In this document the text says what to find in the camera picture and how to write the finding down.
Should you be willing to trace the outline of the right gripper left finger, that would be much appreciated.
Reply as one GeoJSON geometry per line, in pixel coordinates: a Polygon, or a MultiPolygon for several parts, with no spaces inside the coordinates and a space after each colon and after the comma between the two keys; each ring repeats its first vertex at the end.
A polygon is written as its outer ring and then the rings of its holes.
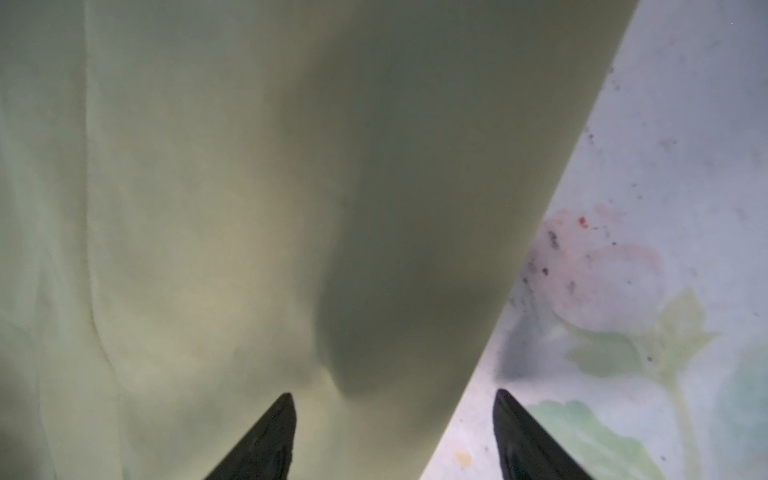
{"type": "Polygon", "coordinates": [[[292,462],[297,415],[286,392],[267,409],[206,480],[286,480],[292,462]]]}

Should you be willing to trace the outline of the olive green skirt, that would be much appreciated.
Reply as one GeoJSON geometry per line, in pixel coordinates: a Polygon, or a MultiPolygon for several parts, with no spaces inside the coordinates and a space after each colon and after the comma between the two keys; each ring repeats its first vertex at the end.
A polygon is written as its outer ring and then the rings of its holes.
{"type": "Polygon", "coordinates": [[[417,479],[632,1],[5,1],[1,475],[417,479]]]}

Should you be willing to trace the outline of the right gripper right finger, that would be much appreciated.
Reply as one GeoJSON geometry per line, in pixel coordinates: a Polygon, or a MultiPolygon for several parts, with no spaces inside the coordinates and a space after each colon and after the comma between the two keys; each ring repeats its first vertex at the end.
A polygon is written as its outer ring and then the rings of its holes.
{"type": "Polygon", "coordinates": [[[493,430],[504,480],[592,480],[505,389],[495,395],[493,430]]]}

